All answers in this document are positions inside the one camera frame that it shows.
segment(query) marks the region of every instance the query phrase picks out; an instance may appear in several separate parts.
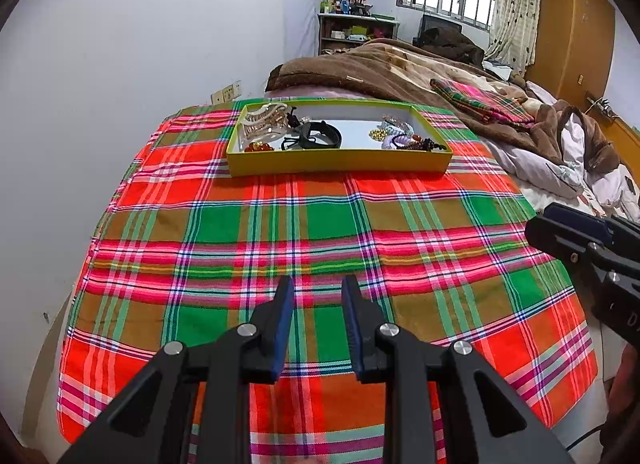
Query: brown blanket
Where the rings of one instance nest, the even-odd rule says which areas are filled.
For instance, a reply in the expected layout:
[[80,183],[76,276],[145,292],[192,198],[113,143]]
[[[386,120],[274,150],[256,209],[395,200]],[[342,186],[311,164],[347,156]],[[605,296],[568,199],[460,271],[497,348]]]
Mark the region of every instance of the brown blanket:
[[576,112],[585,133],[585,168],[607,173],[620,163],[618,154],[598,123],[567,102],[558,101],[553,107],[542,105],[535,114],[530,112],[535,115],[536,123],[524,132],[507,124],[482,123],[465,114],[431,91],[430,81],[433,78],[449,79],[484,90],[498,89],[521,103],[527,100],[522,90],[493,78],[479,68],[387,39],[373,40],[345,54],[289,61],[271,72],[266,90],[318,85],[360,92],[377,99],[446,108],[478,136],[529,150],[555,164],[562,164],[560,134],[564,124]]

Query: plaid tablecloth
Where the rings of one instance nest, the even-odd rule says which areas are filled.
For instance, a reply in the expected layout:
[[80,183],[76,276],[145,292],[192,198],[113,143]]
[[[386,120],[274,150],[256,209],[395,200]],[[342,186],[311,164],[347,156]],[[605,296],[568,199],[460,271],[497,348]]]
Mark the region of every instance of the plaid tablecloth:
[[383,387],[350,372],[340,309],[350,273],[419,338],[471,341],[547,426],[574,405],[596,375],[583,311],[561,264],[527,245],[532,209],[464,124],[419,107],[453,148],[444,176],[231,178],[226,143],[245,103],[167,118],[100,220],[63,345],[67,440],[163,344],[216,339],[283,274],[296,309],[280,381],[251,389],[254,462],[380,459]]

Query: curtain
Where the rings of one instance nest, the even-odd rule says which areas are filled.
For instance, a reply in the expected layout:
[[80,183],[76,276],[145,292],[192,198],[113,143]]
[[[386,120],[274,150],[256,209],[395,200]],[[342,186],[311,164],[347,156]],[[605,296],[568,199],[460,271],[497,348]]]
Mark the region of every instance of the curtain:
[[486,57],[520,75],[536,59],[540,0],[497,0]]

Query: folded plaid cloth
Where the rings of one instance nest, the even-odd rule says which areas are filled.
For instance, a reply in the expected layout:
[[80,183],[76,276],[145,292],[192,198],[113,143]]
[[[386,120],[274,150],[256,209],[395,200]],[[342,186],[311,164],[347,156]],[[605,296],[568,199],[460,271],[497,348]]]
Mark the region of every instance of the folded plaid cloth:
[[440,79],[432,79],[431,88],[455,107],[485,123],[499,121],[511,126],[530,128],[535,122],[535,118],[527,114],[519,102],[496,92]]

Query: floor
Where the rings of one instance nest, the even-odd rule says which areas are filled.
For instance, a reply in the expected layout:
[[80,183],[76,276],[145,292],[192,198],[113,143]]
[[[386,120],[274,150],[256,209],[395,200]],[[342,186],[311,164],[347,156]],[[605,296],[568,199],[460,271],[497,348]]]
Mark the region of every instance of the floor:
[[[585,396],[569,411],[569,413],[553,428],[556,437],[564,446],[568,446],[583,433],[604,422],[607,415],[607,400],[604,381],[612,378],[620,364],[620,354],[625,342],[607,327],[601,327],[590,314],[590,295],[580,292],[580,301],[587,313],[587,322],[593,338],[594,350],[598,361],[598,376]],[[58,392],[57,377],[47,383],[44,403],[40,411],[36,431],[36,447],[40,449],[50,463],[58,461],[68,447],[68,443],[60,435],[56,420],[56,394]],[[594,434],[578,444],[570,453],[577,464],[597,464],[600,461],[602,446],[598,435]]]

